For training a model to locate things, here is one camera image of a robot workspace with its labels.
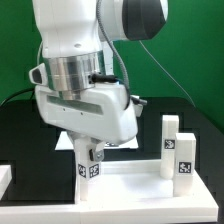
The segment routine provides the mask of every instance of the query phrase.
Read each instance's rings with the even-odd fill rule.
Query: green backdrop
[[[224,132],[224,1],[169,0],[162,31],[144,41],[155,58],[192,96],[197,108]],[[31,0],[0,1],[0,101],[32,86],[40,35]],[[130,76],[132,93],[151,97],[185,94],[149,58],[138,42],[115,44]]]

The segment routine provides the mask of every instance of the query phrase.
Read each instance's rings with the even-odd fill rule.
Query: white base platform
[[[215,222],[218,206],[194,175],[193,195],[172,197],[172,181],[159,176],[160,160],[104,162],[89,202],[78,205],[1,207],[4,224],[157,224]]]

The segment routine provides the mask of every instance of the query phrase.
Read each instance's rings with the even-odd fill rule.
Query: black cable
[[[24,93],[27,93],[27,92],[33,92],[34,91],[34,88],[28,88],[28,89],[24,89],[24,90],[21,90],[21,91],[18,91],[16,93],[13,93],[12,95],[10,95],[9,97],[7,97],[6,99],[4,99],[2,101],[2,103],[0,104],[0,108],[3,107],[8,101],[10,101],[12,98],[16,97],[16,96],[19,96],[21,94],[24,94]]]

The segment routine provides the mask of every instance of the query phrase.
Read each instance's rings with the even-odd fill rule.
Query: cable
[[[189,95],[189,93],[174,79],[174,77],[156,60],[156,58],[148,51],[148,49],[145,47],[145,45],[142,43],[142,41],[139,41],[139,43],[142,45],[143,49],[146,51],[146,53],[153,59],[153,61],[165,72],[165,74],[186,94],[186,96],[189,98],[191,103],[194,107],[196,107],[193,99]]]
[[[37,66],[40,64],[40,54],[43,48],[43,41],[41,41],[39,49],[38,49],[38,54],[37,54]]]
[[[16,96],[19,96],[19,95],[21,95],[23,93],[32,92],[32,91],[34,91],[34,88],[28,88],[28,89],[24,89],[24,90],[18,91],[16,93],[13,93],[12,95],[10,95],[9,97],[7,97],[6,99],[4,99],[2,101],[2,103],[0,104],[0,108],[3,107],[12,98],[14,98]]]
[[[109,39],[109,36],[108,36],[108,34],[107,34],[107,32],[106,32],[106,30],[104,28],[103,22],[102,22],[101,3],[102,3],[102,0],[98,0],[97,1],[97,6],[96,6],[96,17],[97,17],[97,20],[98,20],[98,23],[99,23],[99,27],[100,27],[100,30],[101,30],[104,38],[106,39],[108,45],[110,46],[111,50],[113,51],[114,56],[118,60],[118,63],[119,63],[120,68],[121,68],[121,71],[123,73],[124,83],[125,83],[126,87],[129,89],[129,78],[128,78],[128,72],[127,72],[127,69],[125,67],[125,64],[124,64],[121,56],[117,52],[116,48],[111,43],[111,41]]]

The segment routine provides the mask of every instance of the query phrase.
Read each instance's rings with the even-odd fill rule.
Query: white surface
[[[105,145],[105,149],[137,149],[138,148],[138,142],[137,138],[133,138],[131,141],[128,141],[124,144],[121,144],[119,146],[107,146]],[[62,131],[60,134],[60,137],[58,139],[57,145],[55,147],[55,150],[74,150],[73,144],[68,138],[68,135],[66,131]]]
[[[113,61],[113,51],[106,41],[102,42],[103,47],[103,57],[106,69],[106,75],[114,74],[114,61]]]
[[[110,40],[126,40],[122,21],[123,0],[102,1],[102,21]],[[99,30],[101,41],[105,41]]]
[[[101,50],[96,0],[33,0],[43,57],[59,58]]]
[[[168,1],[167,0],[160,0],[162,4],[162,9],[163,9],[163,15],[165,20],[167,20],[168,17]]]
[[[0,200],[12,179],[11,167],[0,166]]]
[[[192,133],[176,134],[174,196],[185,196],[193,193],[196,139]]]
[[[44,86],[36,86],[35,93],[40,114],[48,124],[118,145],[137,134],[133,104],[124,110],[127,96],[122,85],[96,84],[81,91],[82,102],[98,105],[102,114],[48,102],[48,96],[58,97],[58,93]]]
[[[163,224],[215,222],[217,220],[218,206],[196,173],[192,196],[170,197],[167,194],[162,198],[156,198],[155,195],[148,194],[148,192],[154,191],[153,189],[158,186],[156,180],[160,179],[159,160],[106,162],[102,163],[102,167],[105,175],[102,182],[105,187],[107,185],[106,191],[111,194],[107,195],[107,199],[111,198],[111,200],[103,200],[101,195],[98,201],[81,202],[79,205],[0,208],[1,223]],[[151,187],[150,178],[155,180]],[[169,181],[166,181],[167,185],[164,186],[169,191],[171,186],[168,183]],[[128,198],[126,201],[124,200],[125,197],[121,195],[126,187],[128,189],[125,193],[126,196],[130,195],[131,189],[136,189],[133,191],[133,200]]]
[[[179,117],[174,115],[163,115],[160,175],[165,179],[173,178],[175,158],[175,142],[173,148],[165,148],[165,141],[175,141],[176,133],[178,131]]]

